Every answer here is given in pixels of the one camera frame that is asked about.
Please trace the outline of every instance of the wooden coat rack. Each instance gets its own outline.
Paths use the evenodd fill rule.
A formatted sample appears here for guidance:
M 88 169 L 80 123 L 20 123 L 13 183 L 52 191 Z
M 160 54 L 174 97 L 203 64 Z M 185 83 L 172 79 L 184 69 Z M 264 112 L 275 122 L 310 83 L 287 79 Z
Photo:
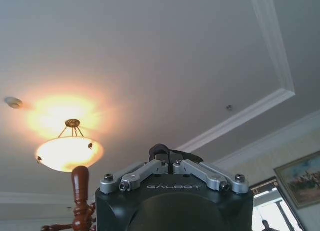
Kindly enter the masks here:
M 73 196 L 75 202 L 74 220 L 72 224 L 54 224 L 51 226 L 43 226 L 41 231 L 61 231 L 73 229 L 74 231 L 97 231 L 97 227 L 93 225 L 96 222 L 92 218 L 96 210 L 96 203 L 90 206 L 88 201 L 89 189 L 89 170 L 85 166 L 76 167 L 71 175 L 73 184 Z

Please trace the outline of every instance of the brass ceiling mount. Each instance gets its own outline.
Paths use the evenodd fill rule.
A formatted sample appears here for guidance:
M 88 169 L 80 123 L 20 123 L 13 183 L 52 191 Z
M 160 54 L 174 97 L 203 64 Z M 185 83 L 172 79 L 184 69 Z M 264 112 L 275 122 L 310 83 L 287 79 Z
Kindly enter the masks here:
M 68 119 L 65 121 L 65 126 L 68 128 L 78 128 L 80 125 L 80 121 L 78 119 Z

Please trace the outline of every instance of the crown molding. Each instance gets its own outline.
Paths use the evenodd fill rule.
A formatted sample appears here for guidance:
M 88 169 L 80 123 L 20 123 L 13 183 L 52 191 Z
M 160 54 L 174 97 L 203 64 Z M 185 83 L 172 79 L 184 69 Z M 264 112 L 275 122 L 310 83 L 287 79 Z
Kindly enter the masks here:
M 177 148 L 191 153 L 295 95 L 285 45 L 273 0 L 251 0 L 280 89 Z
M 20 224 L 43 224 L 47 223 L 51 225 L 52 223 L 69 224 L 72 219 L 69 217 L 53 217 L 53 218 L 37 218 L 37 219 L 19 219 L 19 220 L 0 220 L 0 225 L 20 225 Z
M 200 147 L 212 142 L 213 140 L 225 135 L 231 130 L 243 125 L 244 123 L 254 119 L 282 102 L 290 99 L 295 95 L 294 92 L 280 88 L 267 97 L 259 100 L 253 105 L 247 107 L 245 110 L 233 115 L 226 121 L 214 126 L 210 130 L 190 140 L 184 145 L 178 147 L 176 150 L 191 153 Z
M 295 92 L 274 0 L 251 0 L 251 3 L 280 85 Z
M 213 164 L 224 169 L 230 169 L 254 157 L 271 152 L 280 145 L 293 141 L 319 128 L 320 110 L 215 161 Z
M 0 204 L 74 205 L 73 196 L 0 192 Z

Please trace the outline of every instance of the silver metal bracket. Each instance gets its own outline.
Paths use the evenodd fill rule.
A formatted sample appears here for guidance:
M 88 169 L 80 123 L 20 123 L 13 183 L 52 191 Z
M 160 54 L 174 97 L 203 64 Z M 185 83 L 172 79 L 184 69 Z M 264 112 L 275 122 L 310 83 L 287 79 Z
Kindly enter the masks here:
M 142 181 L 150 175 L 163 175 L 168 173 L 168 164 L 161 160 L 152 160 L 132 173 L 127 173 L 122 177 L 119 184 L 121 192 L 136 190 Z
M 100 191 L 104 194 L 110 194 L 118 190 L 121 179 L 124 175 L 134 172 L 137 169 L 143 167 L 145 163 L 136 162 L 131 164 L 126 169 L 118 171 L 114 174 L 106 174 L 104 179 L 100 180 Z
M 227 179 L 222 174 L 207 170 L 190 160 L 176 162 L 173 165 L 173 173 L 179 175 L 194 175 L 205 182 L 206 186 L 211 190 L 228 191 L 230 188 Z
M 246 194 L 249 191 L 249 182 L 246 180 L 243 174 L 232 174 L 230 172 L 224 171 L 221 168 L 213 165 L 207 164 L 205 162 L 199 163 L 199 165 L 211 172 L 215 172 L 219 175 L 223 175 L 227 180 L 228 183 L 231 184 L 231 189 L 233 192 L 237 194 Z
M 168 173 L 169 166 L 164 160 L 152 160 L 149 163 L 138 162 L 115 174 L 106 174 L 100 181 L 100 190 L 110 194 L 117 190 L 121 192 L 136 190 L 150 175 Z M 173 173 L 176 175 L 194 175 L 206 183 L 214 191 L 228 191 L 231 189 L 237 194 L 246 194 L 249 183 L 242 174 L 233 175 L 212 164 L 199 164 L 190 160 L 177 160 L 173 164 Z

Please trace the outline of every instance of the picture frame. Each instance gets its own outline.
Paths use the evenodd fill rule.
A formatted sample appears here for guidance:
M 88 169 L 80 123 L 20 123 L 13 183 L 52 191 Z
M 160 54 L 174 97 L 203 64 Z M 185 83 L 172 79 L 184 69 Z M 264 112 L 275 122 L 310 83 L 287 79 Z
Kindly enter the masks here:
M 320 203 L 320 151 L 274 171 L 297 209 Z

